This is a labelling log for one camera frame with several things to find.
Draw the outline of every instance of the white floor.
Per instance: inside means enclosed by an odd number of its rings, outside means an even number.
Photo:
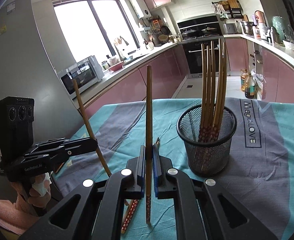
[[[226,97],[245,98],[245,94],[240,89],[240,77],[227,77]],[[202,98],[202,78],[189,78],[181,87],[176,98]]]

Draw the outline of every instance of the white tissue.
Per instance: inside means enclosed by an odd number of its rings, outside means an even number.
[[[45,183],[45,181],[49,181],[49,184],[51,184],[51,181],[50,181],[50,177],[49,177],[49,173],[47,172],[47,173],[45,173],[45,178],[44,178],[44,180],[41,182],[41,183],[34,183],[33,185],[32,185],[32,188],[34,189],[34,190],[36,190],[40,195],[41,195],[41,197],[44,197],[45,195],[46,195],[46,193],[48,192],[48,190],[45,188],[45,186],[44,186],[44,183]]]

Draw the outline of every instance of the white water heater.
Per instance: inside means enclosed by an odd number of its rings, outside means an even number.
[[[130,3],[139,19],[151,17],[150,11],[144,0],[130,0]]]

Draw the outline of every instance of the black backsplash panel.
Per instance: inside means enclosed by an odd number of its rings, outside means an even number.
[[[217,34],[222,35],[218,18],[215,15],[199,17],[196,19],[180,22],[178,23],[178,27],[181,33],[183,33],[186,30],[196,30],[198,31],[197,36],[203,36],[204,33],[201,30],[205,28],[208,28],[208,27],[217,28]]]

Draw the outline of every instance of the microwave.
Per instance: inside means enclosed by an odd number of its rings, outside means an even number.
[[[82,93],[92,85],[100,82],[103,77],[103,69],[95,56],[90,56],[57,73],[57,76],[65,87],[71,99],[76,97],[73,80],[77,81],[79,93]]]

